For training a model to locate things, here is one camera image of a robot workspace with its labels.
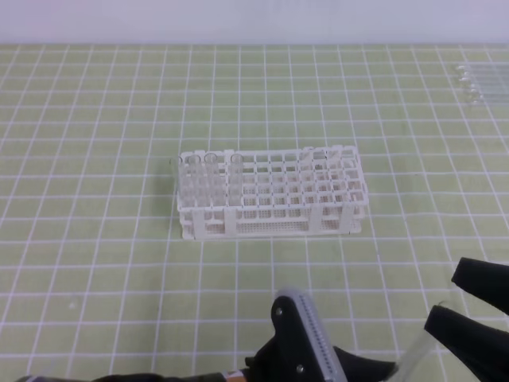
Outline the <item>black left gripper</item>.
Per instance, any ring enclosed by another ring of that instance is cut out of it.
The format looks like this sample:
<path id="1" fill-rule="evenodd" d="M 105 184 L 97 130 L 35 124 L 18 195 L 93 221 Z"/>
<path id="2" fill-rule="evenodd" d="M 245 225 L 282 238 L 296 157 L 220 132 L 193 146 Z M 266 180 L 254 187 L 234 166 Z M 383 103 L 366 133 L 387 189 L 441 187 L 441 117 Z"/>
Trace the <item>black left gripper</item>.
<path id="1" fill-rule="evenodd" d="M 279 294 L 271 307 L 273 337 L 246 359 L 247 381 L 385 381 L 395 362 L 356 356 L 332 345 L 307 294 Z"/>

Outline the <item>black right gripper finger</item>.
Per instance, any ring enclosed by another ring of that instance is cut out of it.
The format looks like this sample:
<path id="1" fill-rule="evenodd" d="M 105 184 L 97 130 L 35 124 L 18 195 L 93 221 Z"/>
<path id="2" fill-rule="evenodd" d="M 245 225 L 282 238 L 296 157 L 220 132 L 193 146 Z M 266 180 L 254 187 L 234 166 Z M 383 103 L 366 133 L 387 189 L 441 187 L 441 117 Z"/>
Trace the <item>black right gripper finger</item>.
<path id="1" fill-rule="evenodd" d="M 508 265 L 462 257 L 452 282 L 508 315 Z"/>
<path id="2" fill-rule="evenodd" d="M 508 333 L 444 306 L 433 306 L 425 331 L 446 347 L 480 381 L 508 380 Z"/>

